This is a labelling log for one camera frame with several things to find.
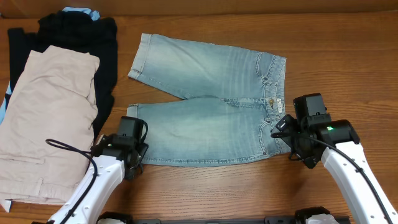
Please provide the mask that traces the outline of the light blue denim shorts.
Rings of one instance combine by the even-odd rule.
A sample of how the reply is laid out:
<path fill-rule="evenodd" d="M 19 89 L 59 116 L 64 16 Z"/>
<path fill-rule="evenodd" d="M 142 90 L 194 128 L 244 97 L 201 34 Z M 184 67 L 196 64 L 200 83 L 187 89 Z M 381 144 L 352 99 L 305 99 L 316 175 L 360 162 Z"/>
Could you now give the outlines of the light blue denim shorts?
<path fill-rule="evenodd" d="M 285 154 L 271 134 L 285 115 L 284 57 L 142 34 L 129 77 L 176 97 L 135 104 L 149 131 L 145 164 L 227 166 Z"/>

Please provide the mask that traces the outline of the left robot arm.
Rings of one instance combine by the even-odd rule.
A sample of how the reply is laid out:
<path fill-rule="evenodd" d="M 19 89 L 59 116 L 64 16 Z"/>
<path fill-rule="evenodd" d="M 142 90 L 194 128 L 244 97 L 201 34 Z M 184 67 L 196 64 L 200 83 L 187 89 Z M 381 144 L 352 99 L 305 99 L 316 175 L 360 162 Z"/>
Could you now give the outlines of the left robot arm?
<path fill-rule="evenodd" d="M 53 214 L 48 223 L 97 223 L 109 196 L 124 180 L 144 171 L 142 160 L 149 148 L 147 134 L 102 135 L 91 151 L 81 151 L 63 142 L 46 139 L 53 147 L 73 151 L 86 157 L 89 167 L 70 199 Z"/>

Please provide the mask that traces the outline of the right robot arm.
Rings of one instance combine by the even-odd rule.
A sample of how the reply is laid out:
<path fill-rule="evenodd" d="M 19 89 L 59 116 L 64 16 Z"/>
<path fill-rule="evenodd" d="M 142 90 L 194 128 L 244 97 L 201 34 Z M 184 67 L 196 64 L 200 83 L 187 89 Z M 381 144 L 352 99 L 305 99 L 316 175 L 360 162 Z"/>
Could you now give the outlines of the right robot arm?
<path fill-rule="evenodd" d="M 321 162 L 337 183 L 356 223 L 397 223 L 394 209 L 373 174 L 351 123 L 330 115 L 285 115 L 271 131 L 290 147 L 289 159 L 309 168 Z"/>

